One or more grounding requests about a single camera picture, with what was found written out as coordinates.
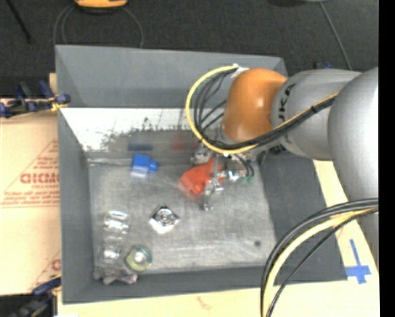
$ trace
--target black cord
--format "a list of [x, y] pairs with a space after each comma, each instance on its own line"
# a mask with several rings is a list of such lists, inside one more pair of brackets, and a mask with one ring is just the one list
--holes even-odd
[[208, 129], [211, 125], [213, 125], [216, 121], [218, 121], [223, 116], [224, 116], [224, 112], [219, 114], [216, 118], [214, 118], [212, 121], [210, 121], [205, 127], [203, 127], [201, 132], [204, 133], [206, 129]]
[[212, 88], [212, 86], [216, 83], [217, 79], [220, 78], [221, 75], [216, 75], [212, 77], [203, 87], [202, 89], [198, 92], [196, 96], [196, 105], [194, 106], [194, 112], [193, 112], [193, 117], [194, 117], [194, 123], [196, 126], [196, 129], [198, 131], [201, 131], [201, 127], [199, 124], [199, 109], [200, 109], [200, 104], [202, 102], [202, 98], [205, 94], [208, 93], [208, 91]]
[[236, 157], [238, 158], [238, 160], [241, 162], [241, 164], [243, 164], [243, 166], [246, 169], [246, 177], [250, 176], [250, 169], [249, 169], [249, 164], [246, 162], [246, 160], [238, 155], [236, 155]]
[[212, 144], [212, 145], [218, 144], [217, 147], [220, 149], [239, 149], [239, 148], [248, 147], [251, 145], [258, 145], [258, 146], [267, 145], [268, 143], [271, 143], [271, 142], [279, 139], [281, 136], [285, 135], [287, 132], [291, 131], [292, 129], [294, 129], [295, 127], [300, 125], [302, 122], [304, 122], [305, 120], [307, 120], [308, 118], [310, 118], [311, 116], [316, 114], [317, 112], [319, 112], [327, 107], [330, 107], [333, 104], [335, 99], [336, 99], [336, 97], [330, 97], [327, 100], [320, 102], [317, 105], [312, 106], [311, 108], [308, 108], [307, 110], [305, 110], [304, 112], [302, 112], [298, 116], [296, 116], [295, 118], [292, 118], [291, 120], [289, 120], [286, 124], [282, 125], [281, 127], [273, 129], [266, 134], [255, 137], [254, 139], [243, 141], [241, 143], [226, 144], [226, 143], [212, 140], [212, 139], [206, 137], [202, 132], [201, 132], [201, 134], [202, 134], [203, 138], [206, 141], [208, 141], [210, 144]]
[[198, 122], [198, 124], [199, 124], [199, 126], [202, 126], [202, 122], [203, 122], [203, 120], [202, 120], [202, 115], [203, 115], [203, 110], [205, 109], [205, 106], [206, 106], [206, 104], [207, 104], [207, 102], [208, 102], [208, 100], [210, 99], [210, 98], [212, 98], [215, 94], [217, 94], [217, 92], [219, 91], [219, 89], [221, 88], [221, 85], [223, 84], [223, 81], [224, 81], [224, 79], [225, 79], [225, 77], [228, 75], [228, 74], [230, 74], [230, 73], [223, 73], [221, 76], [221, 79], [219, 79], [219, 81], [218, 81], [218, 85], [217, 85], [217, 87], [215, 88], [215, 90], [211, 93], [211, 94], [208, 94], [209, 93], [209, 91], [208, 91], [208, 93], [203, 97], [203, 101], [202, 101], [202, 103], [200, 104], [200, 107], [199, 107], [199, 122]]
[[262, 274], [262, 282], [261, 282], [261, 291], [260, 291], [260, 314], [263, 316], [264, 314], [264, 291], [266, 286], [266, 279], [268, 277], [269, 272], [275, 263], [278, 253], [280, 253], [290, 241], [295, 237], [295, 235], [306, 228], [307, 226], [313, 224], [316, 221], [321, 219], [330, 218], [332, 215], [338, 215], [342, 213], [348, 213], [350, 211], [358, 211], [364, 209], [371, 209], [378, 205], [378, 198], [374, 199], [361, 199], [358, 201], [350, 201], [341, 204], [334, 205], [332, 207], [327, 207], [322, 210], [317, 211], [313, 215], [307, 217], [305, 220], [295, 225], [292, 229], [289, 230], [287, 234], [274, 246], [269, 258], [265, 264], [264, 272]]
[[212, 108], [208, 113], [206, 113], [206, 115], [202, 118], [201, 120], [201, 125], [202, 123], [210, 116], [212, 115], [217, 109], [219, 109], [220, 107], [224, 106], [227, 103], [227, 100], [221, 101], [220, 103], [218, 103], [214, 108]]
[[294, 276], [294, 274], [296, 272], [298, 272], [298, 270], [301, 268], [301, 266], [313, 255], [313, 253], [315, 253], [315, 251], [317, 251], [317, 249], [319, 249], [319, 247], [321, 247], [321, 245], [323, 245], [323, 243], [325, 243], [325, 241], [327, 241], [327, 239], [329, 239], [329, 237], [331, 237], [333, 234], [335, 234], [337, 231], [339, 231], [342, 227], [344, 227], [345, 225], [347, 225], [348, 223], [359, 219], [361, 217], [365, 217], [368, 215], [372, 215], [373, 213], [378, 213], [378, 209], [373, 209], [367, 213], [362, 213], [359, 215], [356, 215], [354, 217], [351, 217], [349, 219], [347, 219], [346, 221], [340, 223], [339, 225], [337, 225], [336, 227], [334, 227], [330, 232], [328, 232], [307, 254], [306, 256], [299, 262], [299, 264], [294, 268], [294, 270], [290, 273], [289, 276], [287, 276], [287, 278], [284, 280], [284, 282], [281, 284], [280, 288], [278, 289], [278, 291], [276, 292], [271, 305], [269, 306], [269, 309], [267, 311], [266, 317], [271, 317], [273, 310], [278, 302], [278, 299], [281, 295], [281, 293], [284, 291], [286, 285], [288, 284], [288, 282], [290, 282], [292, 276]]

